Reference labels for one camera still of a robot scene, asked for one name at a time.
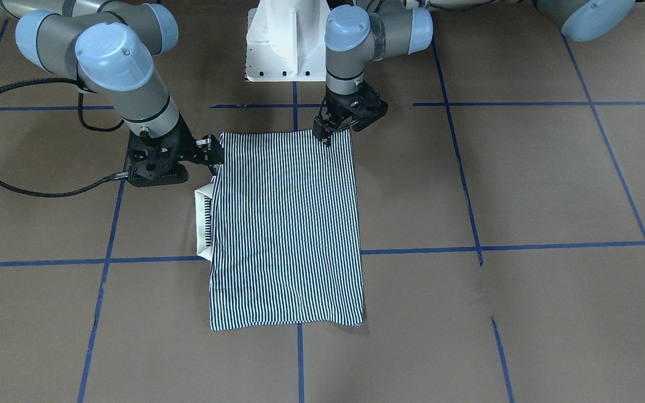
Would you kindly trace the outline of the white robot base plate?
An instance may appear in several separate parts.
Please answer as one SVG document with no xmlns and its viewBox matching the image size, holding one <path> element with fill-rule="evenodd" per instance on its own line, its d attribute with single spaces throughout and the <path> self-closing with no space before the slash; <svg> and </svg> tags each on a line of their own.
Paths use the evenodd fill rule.
<svg viewBox="0 0 645 403">
<path fill-rule="evenodd" d="M 260 1 L 247 13 L 250 82 L 324 82 L 326 1 Z"/>
</svg>

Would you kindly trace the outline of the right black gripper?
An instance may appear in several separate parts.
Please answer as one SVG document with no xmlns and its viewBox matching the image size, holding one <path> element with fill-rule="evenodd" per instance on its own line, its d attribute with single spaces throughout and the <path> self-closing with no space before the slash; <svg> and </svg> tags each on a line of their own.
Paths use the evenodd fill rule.
<svg viewBox="0 0 645 403">
<path fill-rule="evenodd" d="M 195 140 L 182 116 L 171 131 L 158 138 L 129 133 L 127 181 L 135 187 L 181 184 L 189 179 L 184 161 L 208 166 L 212 175 L 225 162 L 218 139 L 205 135 Z"/>
</svg>

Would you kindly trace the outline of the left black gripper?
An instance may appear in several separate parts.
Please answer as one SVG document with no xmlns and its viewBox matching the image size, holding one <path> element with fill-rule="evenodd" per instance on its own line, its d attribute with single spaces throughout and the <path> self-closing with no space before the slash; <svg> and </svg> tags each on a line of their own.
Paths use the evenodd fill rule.
<svg viewBox="0 0 645 403">
<path fill-rule="evenodd" d="M 342 95 L 326 87 L 312 134 L 317 140 L 331 140 L 334 133 L 364 130 L 386 115 L 389 105 L 368 82 L 356 85 L 352 94 Z"/>
</svg>

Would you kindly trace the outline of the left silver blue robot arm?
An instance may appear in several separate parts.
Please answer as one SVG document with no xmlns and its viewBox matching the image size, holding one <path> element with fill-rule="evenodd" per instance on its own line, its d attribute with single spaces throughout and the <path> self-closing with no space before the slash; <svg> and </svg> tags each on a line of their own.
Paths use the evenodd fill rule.
<svg viewBox="0 0 645 403">
<path fill-rule="evenodd" d="M 566 38 L 586 43 L 609 33 L 630 14 L 633 1 L 529 1 Z M 443 13 L 492 8 L 499 1 L 348 1 L 324 21 L 325 94 L 312 134 L 325 145 L 333 135 L 361 131 L 389 106 L 366 80 L 366 67 L 428 49 Z"/>
</svg>

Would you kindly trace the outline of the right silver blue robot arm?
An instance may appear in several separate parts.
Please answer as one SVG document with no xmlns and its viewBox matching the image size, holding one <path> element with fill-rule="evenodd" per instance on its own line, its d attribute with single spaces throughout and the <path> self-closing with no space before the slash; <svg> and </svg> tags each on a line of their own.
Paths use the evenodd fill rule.
<svg viewBox="0 0 645 403">
<path fill-rule="evenodd" d="M 98 184 L 126 180 L 136 187 L 179 184 L 182 162 L 204 164 L 215 175 L 225 154 L 214 135 L 195 139 L 156 71 L 153 57 L 176 46 L 177 22 L 158 3 L 121 1 L 0 1 L 0 18 L 16 20 L 15 39 L 29 62 L 52 78 L 25 80 L 8 90 L 67 83 L 102 95 L 129 128 L 125 171 Z"/>
</svg>

